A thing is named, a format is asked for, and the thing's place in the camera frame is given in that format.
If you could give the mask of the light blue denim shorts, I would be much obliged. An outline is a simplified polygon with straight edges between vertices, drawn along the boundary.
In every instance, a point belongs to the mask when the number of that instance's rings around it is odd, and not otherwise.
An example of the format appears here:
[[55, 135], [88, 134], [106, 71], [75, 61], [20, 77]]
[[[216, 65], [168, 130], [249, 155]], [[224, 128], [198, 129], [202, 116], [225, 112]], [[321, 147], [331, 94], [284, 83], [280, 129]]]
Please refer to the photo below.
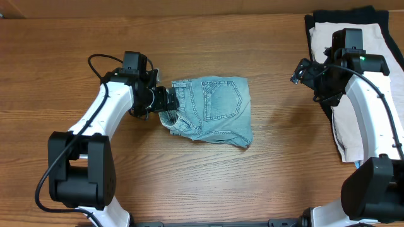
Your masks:
[[179, 107], [159, 113], [172, 135], [242, 148], [253, 142], [246, 78], [205, 76], [173, 81], [172, 87]]

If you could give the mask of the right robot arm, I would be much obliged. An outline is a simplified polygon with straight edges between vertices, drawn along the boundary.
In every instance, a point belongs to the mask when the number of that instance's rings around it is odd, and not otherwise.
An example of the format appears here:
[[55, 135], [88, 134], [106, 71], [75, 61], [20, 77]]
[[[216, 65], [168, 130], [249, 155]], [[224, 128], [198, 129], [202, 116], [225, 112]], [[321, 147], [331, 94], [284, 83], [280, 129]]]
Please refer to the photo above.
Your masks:
[[313, 90], [313, 100], [337, 106], [347, 95], [357, 118], [363, 160], [343, 183], [339, 199], [308, 208], [297, 226], [372, 226], [403, 221], [403, 129], [382, 55], [367, 54], [361, 29], [333, 33], [327, 60], [302, 59], [291, 82]]

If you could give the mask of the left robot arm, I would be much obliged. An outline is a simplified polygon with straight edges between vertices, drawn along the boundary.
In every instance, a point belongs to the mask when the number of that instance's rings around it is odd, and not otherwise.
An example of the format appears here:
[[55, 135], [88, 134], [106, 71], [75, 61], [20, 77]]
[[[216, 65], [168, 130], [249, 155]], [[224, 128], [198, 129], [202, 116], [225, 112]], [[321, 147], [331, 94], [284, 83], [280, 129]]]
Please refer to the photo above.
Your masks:
[[159, 71], [139, 52], [127, 51], [121, 67], [99, 76], [99, 93], [85, 115], [48, 140], [48, 169], [35, 190], [37, 206], [54, 213], [84, 214], [93, 226], [134, 226], [115, 197], [116, 171], [110, 141], [125, 114], [179, 107], [175, 89], [158, 86]]

